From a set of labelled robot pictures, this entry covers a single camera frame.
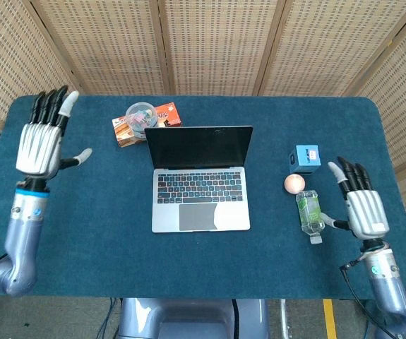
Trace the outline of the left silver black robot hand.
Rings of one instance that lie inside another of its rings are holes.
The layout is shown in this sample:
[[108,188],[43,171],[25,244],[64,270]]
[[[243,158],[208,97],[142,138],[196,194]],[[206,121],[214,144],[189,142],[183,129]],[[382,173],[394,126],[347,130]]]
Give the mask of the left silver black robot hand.
[[65,134],[71,110],[79,97],[68,86],[50,92],[41,92],[33,102],[30,119],[20,135],[16,169],[28,178],[52,179],[59,170],[83,164],[91,155],[86,148],[71,158],[61,158],[61,142]]

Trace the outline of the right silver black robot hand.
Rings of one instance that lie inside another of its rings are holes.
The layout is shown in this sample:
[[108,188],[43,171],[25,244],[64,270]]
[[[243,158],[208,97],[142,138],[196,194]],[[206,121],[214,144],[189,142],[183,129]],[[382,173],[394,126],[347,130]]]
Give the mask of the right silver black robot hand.
[[322,213],[322,221],[335,229],[350,231],[362,241],[384,238],[389,232],[386,213],[365,167],[339,157],[338,163],[329,162],[328,168],[340,187],[348,220],[335,220]]

